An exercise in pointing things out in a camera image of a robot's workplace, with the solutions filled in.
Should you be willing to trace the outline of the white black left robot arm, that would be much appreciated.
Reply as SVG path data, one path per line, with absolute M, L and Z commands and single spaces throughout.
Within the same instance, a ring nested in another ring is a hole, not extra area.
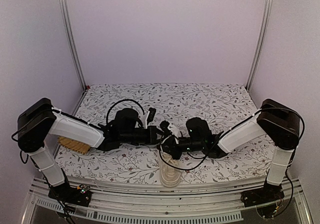
M 124 108 L 105 125 L 94 125 L 61 111 L 44 97 L 19 115 L 17 131 L 11 135 L 11 139 L 31 158 L 49 184 L 55 187 L 55 193 L 63 201 L 70 201 L 75 195 L 74 189 L 67 184 L 63 170 L 46 148 L 46 137 L 58 136 L 60 145 L 81 154 L 91 148 L 108 152 L 118 149 L 121 144 L 156 145 L 163 132 L 150 125 L 155 113 L 156 110 L 150 108 L 140 118 L 134 109 Z

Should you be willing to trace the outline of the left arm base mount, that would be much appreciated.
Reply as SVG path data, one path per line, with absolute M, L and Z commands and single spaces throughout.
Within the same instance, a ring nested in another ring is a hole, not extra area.
M 57 201 L 88 207 L 91 202 L 92 192 L 88 185 L 80 184 L 77 187 L 71 187 L 68 183 L 64 183 L 50 187 L 48 197 Z

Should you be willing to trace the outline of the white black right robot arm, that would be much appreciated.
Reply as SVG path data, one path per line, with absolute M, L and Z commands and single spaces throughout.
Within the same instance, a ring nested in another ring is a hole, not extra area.
M 179 129 L 167 121 L 163 121 L 160 128 L 164 131 L 158 146 L 160 181 L 166 188 L 176 187 L 181 181 L 179 160 L 183 153 L 201 151 L 205 158 L 220 159 L 258 137 L 269 136 L 275 151 L 265 186 L 258 192 L 262 202 L 269 202 L 278 194 L 278 187 L 304 133 L 305 123 L 296 111 L 266 99 L 250 117 L 218 134 L 213 134 L 208 123 L 199 117 L 187 120 L 188 137 L 181 136 Z

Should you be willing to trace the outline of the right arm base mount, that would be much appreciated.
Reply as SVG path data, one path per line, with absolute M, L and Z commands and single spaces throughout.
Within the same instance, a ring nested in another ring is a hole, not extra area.
M 266 181 L 263 187 L 243 191 L 240 200 L 245 207 L 252 207 L 269 202 L 274 202 L 285 197 L 282 185 L 269 184 Z

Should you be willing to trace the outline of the cream lace platform sneaker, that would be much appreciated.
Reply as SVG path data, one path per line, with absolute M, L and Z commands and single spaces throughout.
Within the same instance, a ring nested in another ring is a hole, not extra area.
M 160 166 L 160 181 L 165 188 L 177 187 L 181 182 L 180 161 L 165 153 L 162 148 L 159 148 L 159 166 Z

